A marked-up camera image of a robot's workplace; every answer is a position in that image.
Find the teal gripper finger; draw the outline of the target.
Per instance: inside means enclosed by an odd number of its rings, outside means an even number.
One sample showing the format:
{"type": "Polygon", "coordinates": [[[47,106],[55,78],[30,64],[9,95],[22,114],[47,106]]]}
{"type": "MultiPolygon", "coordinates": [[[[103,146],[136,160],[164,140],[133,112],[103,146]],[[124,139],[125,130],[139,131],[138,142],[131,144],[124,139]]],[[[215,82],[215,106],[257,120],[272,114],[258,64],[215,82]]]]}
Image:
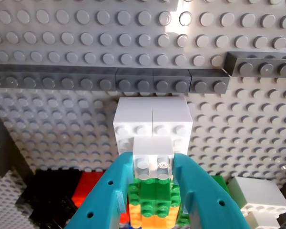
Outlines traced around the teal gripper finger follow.
{"type": "Polygon", "coordinates": [[[239,206],[229,194],[196,162],[175,154],[174,182],[180,187],[183,212],[192,229],[248,229],[239,206]]]}
{"type": "Polygon", "coordinates": [[[73,215],[67,229],[117,229],[133,183],[133,154],[119,155],[73,215]]]}

